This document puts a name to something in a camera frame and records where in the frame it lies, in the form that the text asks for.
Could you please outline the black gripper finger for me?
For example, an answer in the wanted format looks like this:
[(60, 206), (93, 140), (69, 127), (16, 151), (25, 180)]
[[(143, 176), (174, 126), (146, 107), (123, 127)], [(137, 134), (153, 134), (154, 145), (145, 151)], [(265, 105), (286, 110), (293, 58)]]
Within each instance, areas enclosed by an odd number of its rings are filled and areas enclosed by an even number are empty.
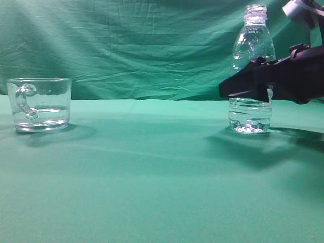
[(269, 102), (268, 85), (264, 83), (264, 75), (259, 75), (261, 67), (273, 64), (263, 57), (257, 57), (233, 76), (218, 85), (222, 98), (249, 98), (262, 102)]

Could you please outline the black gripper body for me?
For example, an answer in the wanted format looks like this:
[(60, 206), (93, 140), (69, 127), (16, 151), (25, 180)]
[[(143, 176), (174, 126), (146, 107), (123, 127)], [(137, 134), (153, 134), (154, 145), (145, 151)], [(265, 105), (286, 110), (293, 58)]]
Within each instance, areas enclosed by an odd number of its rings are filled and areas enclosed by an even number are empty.
[(274, 100), (307, 104), (323, 98), (323, 45), (289, 47), (289, 55), (271, 67)]

